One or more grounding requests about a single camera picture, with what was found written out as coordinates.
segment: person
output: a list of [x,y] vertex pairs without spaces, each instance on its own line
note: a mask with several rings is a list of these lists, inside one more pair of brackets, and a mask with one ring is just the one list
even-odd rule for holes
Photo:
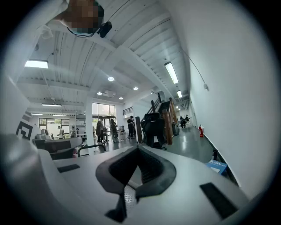
[[57,134],[59,139],[63,139],[61,126],[58,126],[59,132]]
[[119,142],[118,133],[117,133],[116,127],[117,127],[116,123],[114,122],[113,119],[111,119],[110,120],[110,134],[112,136],[113,143],[118,143]]
[[69,131],[70,138],[75,138],[75,129],[72,127],[72,129]]
[[100,121],[98,121],[97,128],[96,128],[96,131],[97,131],[97,143],[98,144],[102,143],[102,138],[104,136],[104,125],[103,125],[102,121],[103,121],[102,119]]
[[184,126],[184,128],[185,128],[185,124],[186,124],[186,120],[185,120],[182,116],[180,116],[180,125],[181,125],[181,128],[183,128],[183,126]]
[[131,116],[128,120],[127,120],[127,123],[128,123],[128,129],[129,129],[129,136],[128,138],[130,139],[133,139],[133,116]]

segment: white wall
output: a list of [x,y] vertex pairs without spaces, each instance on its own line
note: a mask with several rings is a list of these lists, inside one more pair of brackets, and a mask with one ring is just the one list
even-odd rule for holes
[[116,105],[115,106],[115,112],[116,112],[116,123],[118,127],[125,126],[124,120],[123,120],[123,105]]
[[172,15],[182,48],[209,87],[203,89],[186,57],[197,122],[253,198],[273,173],[281,136],[272,48],[251,15],[230,1],[161,1]]

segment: fluorescent ceiling light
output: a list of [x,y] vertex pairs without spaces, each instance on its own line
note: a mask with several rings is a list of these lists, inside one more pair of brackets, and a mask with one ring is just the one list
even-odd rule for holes
[[177,91],[177,95],[179,96],[179,98],[183,97],[183,96],[181,95],[181,91]]
[[36,67],[36,68],[48,68],[48,61],[42,61],[42,60],[28,60],[25,63],[25,67]]
[[178,79],[177,79],[177,75],[176,75],[176,72],[173,68],[173,65],[171,62],[168,62],[168,63],[165,63],[165,67],[169,73],[169,75],[171,76],[172,80],[174,83],[178,83]]
[[56,106],[56,107],[61,107],[61,105],[59,105],[59,104],[43,104],[43,103],[42,103],[42,106]]

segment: chair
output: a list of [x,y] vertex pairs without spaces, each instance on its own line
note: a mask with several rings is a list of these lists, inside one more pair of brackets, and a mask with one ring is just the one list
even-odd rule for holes
[[[167,150],[162,147],[166,143],[164,127],[165,120],[160,117],[160,113],[145,114],[144,121],[141,122],[141,127],[144,130],[144,142],[152,147]],[[157,136],[158,142],[154,143],[154,136]]]

